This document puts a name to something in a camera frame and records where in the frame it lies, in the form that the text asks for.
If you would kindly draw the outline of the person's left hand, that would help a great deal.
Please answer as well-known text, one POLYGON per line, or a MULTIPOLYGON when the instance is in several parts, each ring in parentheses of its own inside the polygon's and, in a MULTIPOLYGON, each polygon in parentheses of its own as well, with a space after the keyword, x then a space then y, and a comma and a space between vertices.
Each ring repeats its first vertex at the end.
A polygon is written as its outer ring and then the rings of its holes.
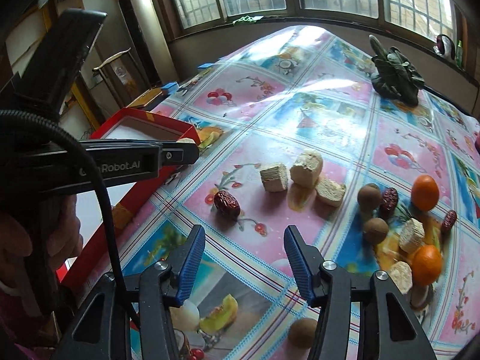
POLYGON ((1 203, 1 287, 20 296, 28 314, 40 314, 55 286, 53 274, 82 248, 77 196, 1 203))

